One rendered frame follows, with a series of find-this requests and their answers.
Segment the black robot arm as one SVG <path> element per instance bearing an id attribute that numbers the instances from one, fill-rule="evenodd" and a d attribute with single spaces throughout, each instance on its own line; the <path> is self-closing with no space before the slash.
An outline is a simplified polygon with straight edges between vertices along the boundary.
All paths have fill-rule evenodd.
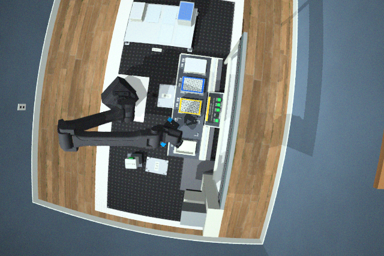
<path id="1" fill-rule="evenodd" d="M 61 149 L 66 152 L 77 152 L 81 146 L 135 146 L 155 149 L 160 147 L 161 141 L 169 142 L 176 148 L 181 147 L 184 142 L 181 140 L 182 131 L 160 124 L 151 129 L 129 132 L 85 131 L 113 121 L 132 122 L 135 118 L 135 106 L 135 101 L 128 99 L 128 91 L 114 91 L 113 109 L 71 121 L 58 120 Z"/>

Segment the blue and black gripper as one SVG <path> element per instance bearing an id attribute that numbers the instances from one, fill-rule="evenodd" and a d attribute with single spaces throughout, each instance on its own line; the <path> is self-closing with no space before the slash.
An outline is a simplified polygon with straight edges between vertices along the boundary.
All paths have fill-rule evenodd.
<path id="1" fill-rule="evenodd" d="M 178 124 L 176 121 L 174 121 L 172 118 L 168 118 L 168 120 L 166 120 L 163 124 L 164 126 L 168 126 L 168 127 L 171 127 L 171 128 L 174 128 L 174 129 L 177 129 L 180 124 Z M 160 142 L 160 144 L 164 147 L 166 145 L 166 143 L 164 142 Z"/>

